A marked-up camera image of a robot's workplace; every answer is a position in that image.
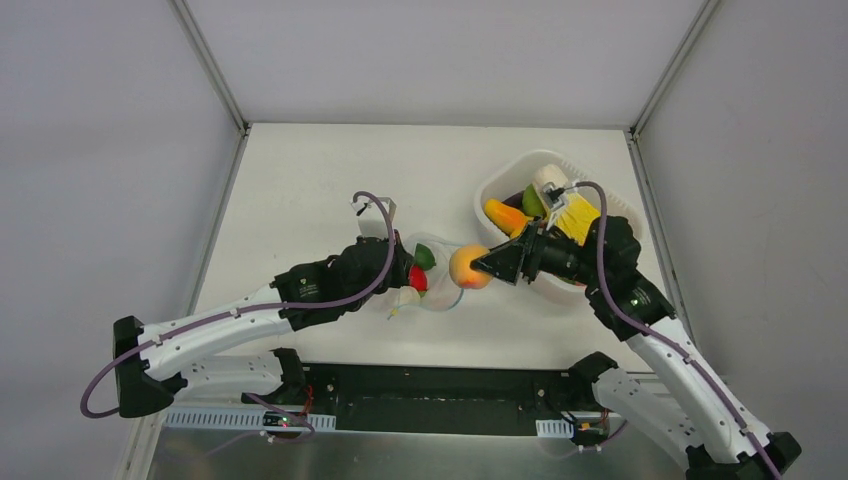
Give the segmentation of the yellow orange mango toy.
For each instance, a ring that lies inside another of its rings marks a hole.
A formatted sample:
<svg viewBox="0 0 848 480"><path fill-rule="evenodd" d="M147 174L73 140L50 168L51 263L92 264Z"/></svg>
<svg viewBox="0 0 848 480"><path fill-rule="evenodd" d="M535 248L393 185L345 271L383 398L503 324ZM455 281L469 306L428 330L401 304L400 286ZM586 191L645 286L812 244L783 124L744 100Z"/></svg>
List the yellow orange mango toy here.
<svg viewBox="0 0 848 480"><path fill-rule="evenodd" d="M494 198L484 203L483 212L488 220L509 238L519 236L531 221L521 210Z"/></svg>

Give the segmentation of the orange fruit toy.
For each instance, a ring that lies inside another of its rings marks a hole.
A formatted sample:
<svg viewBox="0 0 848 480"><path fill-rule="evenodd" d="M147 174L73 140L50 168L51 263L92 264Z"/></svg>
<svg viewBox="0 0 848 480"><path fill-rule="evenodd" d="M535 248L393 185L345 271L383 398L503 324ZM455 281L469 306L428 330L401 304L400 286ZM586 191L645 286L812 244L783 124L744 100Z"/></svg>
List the orange fruit toy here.
<svg viewBox="0 0 848 480"><path fill-rule="evenodd" d="M458 248L450 257L449 276L453 283L461 289L480 290L489 285L492 276L472 268L471 263L485 254L489 249L470 244Z"/></svg>

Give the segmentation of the red apple toy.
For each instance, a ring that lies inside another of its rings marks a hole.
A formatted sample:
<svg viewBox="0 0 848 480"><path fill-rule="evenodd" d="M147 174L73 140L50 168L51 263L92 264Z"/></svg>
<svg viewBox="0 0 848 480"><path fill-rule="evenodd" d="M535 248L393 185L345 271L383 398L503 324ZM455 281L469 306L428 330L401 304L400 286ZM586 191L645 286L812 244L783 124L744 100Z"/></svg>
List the red apple toy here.
<svg viewBox="0 0 848 480"><path fill-rule="evenodd" d="M409 285L419 293L429 290L429 282L426 272L417 265L411 267L408 274L408 281Z"/></svg>

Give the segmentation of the dark green avocado toy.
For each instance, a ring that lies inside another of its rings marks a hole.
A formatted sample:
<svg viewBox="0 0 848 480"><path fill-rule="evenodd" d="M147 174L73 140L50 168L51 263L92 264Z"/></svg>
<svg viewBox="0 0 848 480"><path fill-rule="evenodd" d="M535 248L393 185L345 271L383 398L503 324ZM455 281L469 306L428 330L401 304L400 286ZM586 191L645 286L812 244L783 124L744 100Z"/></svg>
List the dark green avocado toy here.
<svg viewBox="0 0 848 480"><path fill-rule="evenodd" d="M437 265L432 250L425 244L418 243L414 251L415 265L423 271L429 271Z"/></svg>

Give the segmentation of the clear zip top bag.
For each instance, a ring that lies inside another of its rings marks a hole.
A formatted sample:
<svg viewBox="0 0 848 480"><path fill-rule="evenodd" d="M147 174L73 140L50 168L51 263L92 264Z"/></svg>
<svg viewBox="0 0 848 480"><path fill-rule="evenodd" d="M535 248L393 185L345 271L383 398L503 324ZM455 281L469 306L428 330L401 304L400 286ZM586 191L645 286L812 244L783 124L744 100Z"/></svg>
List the clear zip top bag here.
<svg viewBox="0 0 848 480"><path fill-rule="evenodd" d="M429 271L425 271L429 290L420 293L421 304L416 307L403 307L394 309L399 289L391 289L387 293L377 297L377 305L386 314L387 320L412 312L423 310L428 312L446 312L458 306L463 298L464 290L457 287L449 276L449 261L451 255L460 247L458 242L446 240L436 235L418 232L411 234L404 240L404 248L413 254L418 243L427 245L435 255L437 265Z"/></svg>

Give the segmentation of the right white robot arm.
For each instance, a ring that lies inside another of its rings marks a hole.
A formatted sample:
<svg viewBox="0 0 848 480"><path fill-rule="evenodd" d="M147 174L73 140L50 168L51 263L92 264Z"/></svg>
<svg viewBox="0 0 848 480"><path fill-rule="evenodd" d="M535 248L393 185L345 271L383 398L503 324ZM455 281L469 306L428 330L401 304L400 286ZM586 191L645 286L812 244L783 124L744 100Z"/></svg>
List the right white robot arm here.
<svg viewBox="0 0 848 480"><path fill-rule="evenodd" d="M640 252L624 217L594 220L583 244L533 221L517 237L473 255L469 266L509 284L541 273L583 284L595 317L653 370L675 402L664 403L595 352L568 371L573 405L619 414L681 464L688 479L781 478L800 457L799 442L770 430L721 381L664 294L638 270Z"/></svg>

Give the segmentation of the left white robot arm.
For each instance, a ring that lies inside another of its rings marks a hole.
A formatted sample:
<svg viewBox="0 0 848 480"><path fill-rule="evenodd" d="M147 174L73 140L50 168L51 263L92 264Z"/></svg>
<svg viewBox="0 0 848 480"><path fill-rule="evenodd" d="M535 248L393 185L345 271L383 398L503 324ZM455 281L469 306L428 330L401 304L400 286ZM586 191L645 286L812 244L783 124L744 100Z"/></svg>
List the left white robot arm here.
<svg viewBox="0 0 848 480"><path fill-rule="evenodd" d="M191 397L258 396L293 404L306 387L295 350L230 356L228 350L356 312L374 295L409 284L414 256L398 241L360 237L338 255L299 264L240 300L178 320L113 324L117 413L138 418Z"/></svg>

